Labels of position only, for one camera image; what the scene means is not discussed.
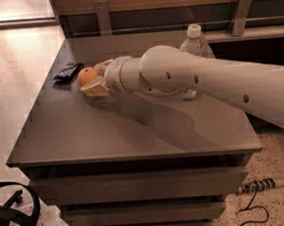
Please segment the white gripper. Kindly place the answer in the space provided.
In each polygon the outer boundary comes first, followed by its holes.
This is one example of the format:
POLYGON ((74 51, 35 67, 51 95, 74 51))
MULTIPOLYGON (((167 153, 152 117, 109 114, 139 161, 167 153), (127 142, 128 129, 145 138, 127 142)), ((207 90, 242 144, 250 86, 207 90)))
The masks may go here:
POLYGON ((80 90, 88 97, 104 97, 112 93, 125 94, 134 90, 135 78, 132 69, 134 59, 118 57, 94 66, 104 77, 98 76, 80 90))

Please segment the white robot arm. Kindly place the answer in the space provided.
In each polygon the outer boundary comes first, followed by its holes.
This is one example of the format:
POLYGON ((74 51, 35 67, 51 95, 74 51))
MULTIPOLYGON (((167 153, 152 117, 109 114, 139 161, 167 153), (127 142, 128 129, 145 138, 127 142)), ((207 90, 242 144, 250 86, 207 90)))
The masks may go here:
POLYGON ((194 90, 284 128, 284 66, 197 57, 155 46, 140 58, 118 57, 78 76, 89 97, 142 93, 166 97, 194 90))

